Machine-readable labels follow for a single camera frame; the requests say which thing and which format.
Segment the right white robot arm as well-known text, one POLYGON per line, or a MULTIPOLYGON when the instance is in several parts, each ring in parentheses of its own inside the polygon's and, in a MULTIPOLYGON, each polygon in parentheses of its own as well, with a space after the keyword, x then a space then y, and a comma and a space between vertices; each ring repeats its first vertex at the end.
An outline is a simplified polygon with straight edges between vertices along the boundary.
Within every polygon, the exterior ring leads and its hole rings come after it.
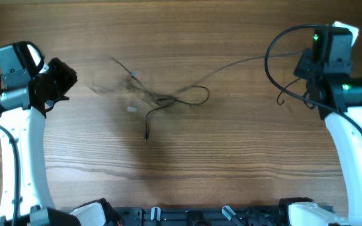
POLYGON ((317 108, 334 141, 348 197, 348 215, 331 213, 311 200, 295 199, 283 208, 289 225, 362 225, 362 78, 351 77, 351 52, 358 29, 335 22, 312 24, 312 48, 294 74, 306 81, 302 95, 279 89, 317 108))

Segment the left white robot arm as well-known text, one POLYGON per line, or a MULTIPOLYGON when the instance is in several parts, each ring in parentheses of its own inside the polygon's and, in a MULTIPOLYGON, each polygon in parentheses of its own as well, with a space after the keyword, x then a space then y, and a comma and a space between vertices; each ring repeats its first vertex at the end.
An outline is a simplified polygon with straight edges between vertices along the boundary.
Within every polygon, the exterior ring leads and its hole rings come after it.
POLYGON ((117 225, 104 199, 68 212, 55 207, 43 151, 47 112, 68 100, 77 74, 58 58, 44 59, 30 41, 0 47, 0 225, 117 225))

